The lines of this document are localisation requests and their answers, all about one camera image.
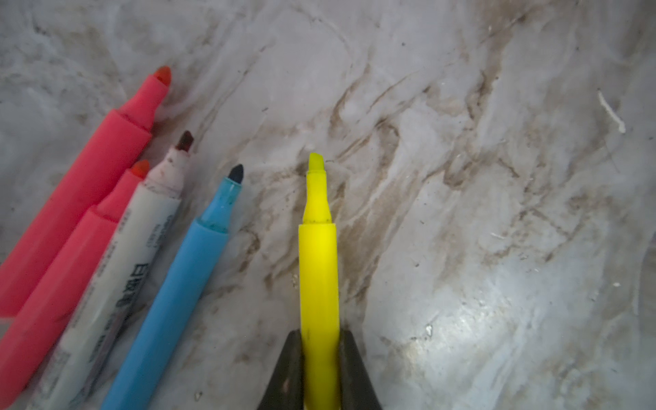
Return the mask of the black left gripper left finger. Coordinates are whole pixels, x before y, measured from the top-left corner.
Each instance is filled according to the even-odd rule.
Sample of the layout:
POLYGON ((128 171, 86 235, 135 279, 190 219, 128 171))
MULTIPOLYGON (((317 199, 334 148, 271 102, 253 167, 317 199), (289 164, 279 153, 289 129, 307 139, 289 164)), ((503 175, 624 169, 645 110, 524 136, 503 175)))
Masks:
POLYGON ((291 331, 258 410, 304 410, 304 355, 300 329, 291 331))

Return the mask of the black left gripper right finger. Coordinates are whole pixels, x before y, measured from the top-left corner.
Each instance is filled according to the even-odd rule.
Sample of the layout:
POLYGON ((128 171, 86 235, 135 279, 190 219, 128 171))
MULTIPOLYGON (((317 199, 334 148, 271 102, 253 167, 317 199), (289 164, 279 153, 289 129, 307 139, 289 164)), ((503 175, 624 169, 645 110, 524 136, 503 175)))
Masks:
POLYGON ((342 410, 382 410, 353 332, 341 329, 338 345, 342 410))

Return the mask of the yellow highlighter pen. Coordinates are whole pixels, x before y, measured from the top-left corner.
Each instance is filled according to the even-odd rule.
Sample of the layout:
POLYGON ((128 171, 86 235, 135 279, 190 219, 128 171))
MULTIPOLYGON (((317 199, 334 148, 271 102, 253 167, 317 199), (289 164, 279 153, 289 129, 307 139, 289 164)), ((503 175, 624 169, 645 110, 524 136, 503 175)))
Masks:
POLYGON ((304 401, 308 409, 338 409, 338 238, 322 155, 309 156, 306 183, 307 201, 298 228, 304 401))

